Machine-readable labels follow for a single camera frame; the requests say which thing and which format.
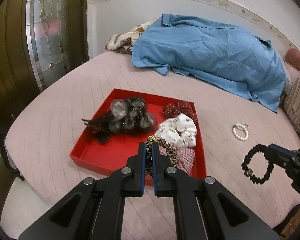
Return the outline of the white dotted scrunchie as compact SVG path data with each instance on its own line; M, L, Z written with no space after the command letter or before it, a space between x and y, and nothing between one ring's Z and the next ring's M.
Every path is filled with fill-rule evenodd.
M176 148L196 147L196 124L183 113L158 124L158 129L154 134Z

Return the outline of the black grey organza scrunchie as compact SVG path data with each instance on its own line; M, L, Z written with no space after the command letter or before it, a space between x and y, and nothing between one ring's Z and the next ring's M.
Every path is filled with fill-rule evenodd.
M110 112L112 133L149 132L157 123L155 116L147 111L147 102L140 96L113 100Z

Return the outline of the red plaid scrunchie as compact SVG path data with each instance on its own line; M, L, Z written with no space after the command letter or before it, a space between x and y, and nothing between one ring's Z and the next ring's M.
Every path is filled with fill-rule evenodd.
M161 155L168 156L173 167L183 170L188 175L190 175L194 158L195 151L191 148L176 148L172 147L172 150L167 150L163 146L159 146L159 151Z

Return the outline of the red tray box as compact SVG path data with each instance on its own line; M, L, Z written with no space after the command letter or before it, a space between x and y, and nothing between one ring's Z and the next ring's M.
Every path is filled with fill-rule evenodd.
M114 89L101 104L93 119L110 111L110 104L113 100L134 96L140 96L147 102L147 111L155 116L158 124L166 120L166 116L162 113L163 107L169 102L177 103L180 101L154 94ZM152 130L140 133L116 133L112 134L105 144L101 144L93 136L92 131L85 128L71 151L70 157L77 166L108 176L124 167L127 159L138 153L139 143L146 142L154 132ZM196 147L191 149L195 151L195 158L190 176L203 179L206 177L206 163L199 125L197 125Z

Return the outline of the black feather hair clip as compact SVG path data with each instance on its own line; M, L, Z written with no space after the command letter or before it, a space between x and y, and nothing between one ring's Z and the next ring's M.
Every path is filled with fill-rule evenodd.
M99 141L99 143L105 144L113 134L109 128L109 124L113 119L113 113L108 111L98 118L91 120L82 119L82 121L85 126L92 131L93 136Z

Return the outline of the blue cloth sheet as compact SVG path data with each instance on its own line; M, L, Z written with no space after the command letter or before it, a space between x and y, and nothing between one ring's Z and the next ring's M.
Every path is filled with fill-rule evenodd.
M232 24L162 14L137 39L135 67L192 75L276 112L287 81L270 40Z

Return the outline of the red dotted scrunchie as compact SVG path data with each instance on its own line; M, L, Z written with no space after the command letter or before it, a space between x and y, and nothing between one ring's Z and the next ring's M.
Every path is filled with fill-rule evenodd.
M177 103L169 102L163 107L162 113L166 118L176 118L179 114L183 113L191 118L195 124L198 124L197 114L187 101L178 101Z

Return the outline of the floral blanket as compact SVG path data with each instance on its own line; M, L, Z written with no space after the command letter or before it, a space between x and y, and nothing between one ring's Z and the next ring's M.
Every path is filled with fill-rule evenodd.
M121 54L132 55L134 44L137 39L152 25L158 18L152 19L146 23L135 26L131 31L126 33L120 33L113 35L108 43L105 45L105 49L108 51L114 51Z

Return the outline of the stained glass door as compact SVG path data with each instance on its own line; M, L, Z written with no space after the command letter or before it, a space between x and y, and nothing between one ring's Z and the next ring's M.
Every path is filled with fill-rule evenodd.
M66 0L26 0L27 47L40 92L71 69L65 12Z

